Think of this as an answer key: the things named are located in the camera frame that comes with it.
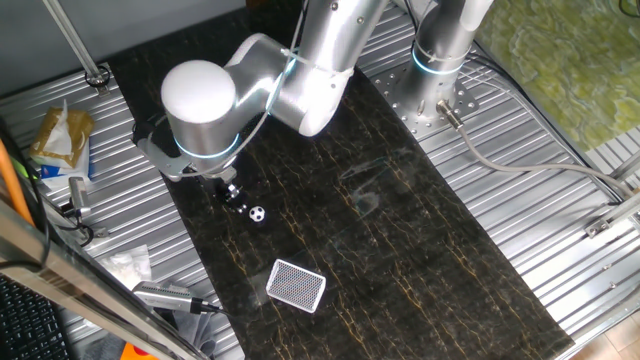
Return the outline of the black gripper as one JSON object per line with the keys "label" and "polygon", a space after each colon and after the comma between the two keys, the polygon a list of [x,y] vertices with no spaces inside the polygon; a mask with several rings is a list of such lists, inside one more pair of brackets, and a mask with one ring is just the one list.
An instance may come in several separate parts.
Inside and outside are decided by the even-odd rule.
{"label": "black gripper", "polygon": [[238,213],[244,213],[247,210],[248,195],[232,182],[217,179],[214,184],[214,192],[217,198],[225,200],[224,204],[230,209]]}

